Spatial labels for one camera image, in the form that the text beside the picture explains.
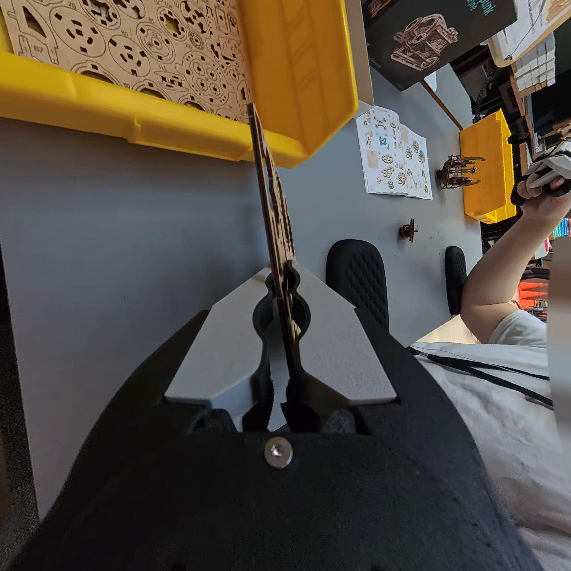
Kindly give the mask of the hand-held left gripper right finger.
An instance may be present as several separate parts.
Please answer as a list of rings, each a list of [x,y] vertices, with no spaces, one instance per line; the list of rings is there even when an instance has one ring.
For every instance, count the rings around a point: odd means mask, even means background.
[[[321,432],[338,410],[397,395],[354,306],[298,263],[281,283],[289,372],[282,411],[292,432]]]

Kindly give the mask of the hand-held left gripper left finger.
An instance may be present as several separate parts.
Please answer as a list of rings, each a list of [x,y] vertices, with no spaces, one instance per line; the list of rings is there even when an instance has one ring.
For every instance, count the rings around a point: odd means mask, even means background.
[[[225,410],[245,432],[267,432],[274,404],[267,328],[274,319],[263,268],[214,304],[164,397]]]

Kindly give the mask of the laser-cut plywood sheet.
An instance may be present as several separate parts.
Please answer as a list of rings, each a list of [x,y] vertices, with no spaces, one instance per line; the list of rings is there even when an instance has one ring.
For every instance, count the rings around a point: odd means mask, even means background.
[[[248,123],[236,1],[1,1],[16,55]]]
[[[291,262],[295,260],[295,249],[287,201],[254,103],[247,104],[247,114],[280,329],[289,376],[296,380],[300,373],[294,350],[301,330],[294,320],[295,276]]]

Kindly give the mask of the yellow plastic bin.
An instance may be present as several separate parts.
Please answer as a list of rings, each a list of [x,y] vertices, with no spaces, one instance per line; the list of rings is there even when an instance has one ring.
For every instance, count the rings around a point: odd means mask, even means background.
[[[293,168],[357,111],[344,1],[237,1],[256,106],[275,163]],[[1,12],[1,117],[228,161],[253,161],[248,123],[16,55]]]
[[[517,213],[510,201],[514,186],[511,134],[503,110],[459,133],[461,155],[484,158],[472,175],[478,183],[463,187],[463,202],[466,216],[485,224],[502,222]]]

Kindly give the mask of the person's right forearm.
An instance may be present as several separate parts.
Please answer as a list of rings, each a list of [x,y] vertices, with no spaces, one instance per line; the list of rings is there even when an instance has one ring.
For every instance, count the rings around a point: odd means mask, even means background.
[[[499,324],[517,312],[511,299],[524,269],[569,210],[568,200],[557,200],[547,210],[532,207],[532,201],[528,201],[522,217],[468,275],[460,316],[482,344],[490,344]]]

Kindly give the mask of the adjoining grey desk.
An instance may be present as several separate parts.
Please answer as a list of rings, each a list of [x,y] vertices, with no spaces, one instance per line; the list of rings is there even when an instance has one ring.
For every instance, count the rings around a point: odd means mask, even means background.
[[[446,64],[439,68],[436,74],[436,93],[426,87],[423,79],[421,86],[459,130],[470,127],[473,124],[472,100],[452,66]]]

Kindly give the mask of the person's right hand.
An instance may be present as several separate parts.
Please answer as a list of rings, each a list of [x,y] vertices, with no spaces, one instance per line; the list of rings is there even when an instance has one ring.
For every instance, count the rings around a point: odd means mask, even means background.
[[[531,187],[537,178],[538,175],[530,175],[516,187],[518,195],[525,199],[521,206],[521,220],[525,225],[542,227],[550,232],[570,211],[570,192],[561,196],[545,194],[539,187]]]

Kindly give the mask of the black quilted pad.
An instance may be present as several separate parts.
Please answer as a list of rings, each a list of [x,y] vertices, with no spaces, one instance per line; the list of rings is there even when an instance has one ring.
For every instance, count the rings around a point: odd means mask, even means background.
[[[461,312],[461,298],[467,280],[465,255],[460,247],[446,248],[444,268],[449,312],[452,316],[456,316]]]
[[[389,332],[385,268],[381,253],[373,244],[355,239],[337,241],[327,255],[325,282],[355,308],[366,310]]]

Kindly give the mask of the wooden model assembly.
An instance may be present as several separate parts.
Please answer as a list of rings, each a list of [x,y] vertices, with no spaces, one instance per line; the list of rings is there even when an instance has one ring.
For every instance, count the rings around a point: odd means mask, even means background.
[[[435,176],[442,189],[476,185],[480,182],[475,178],[478,165],[485,161],[481,156],[449,155]]]

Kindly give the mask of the stack of white boxes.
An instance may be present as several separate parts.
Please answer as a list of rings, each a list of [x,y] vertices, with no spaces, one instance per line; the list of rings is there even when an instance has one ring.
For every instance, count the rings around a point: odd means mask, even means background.
[[[516,90],[526,97],[556,81],[554,36],[546,37],[512,65]]]

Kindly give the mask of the person's white shirt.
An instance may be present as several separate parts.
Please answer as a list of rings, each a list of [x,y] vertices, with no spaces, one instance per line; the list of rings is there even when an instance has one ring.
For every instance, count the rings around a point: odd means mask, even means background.
[[[459,411],[501,501],[544,570],[570,570],[570,477],[551,399],[546,324],[518,310],[490,344],[410,348]]]

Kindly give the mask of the instruction booklet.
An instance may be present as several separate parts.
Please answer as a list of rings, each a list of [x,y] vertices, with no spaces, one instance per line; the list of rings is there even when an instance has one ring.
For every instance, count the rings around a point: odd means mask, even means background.
[[[379,106],[358,116],[356,129],[366,193],[432,200],[424,137]]]

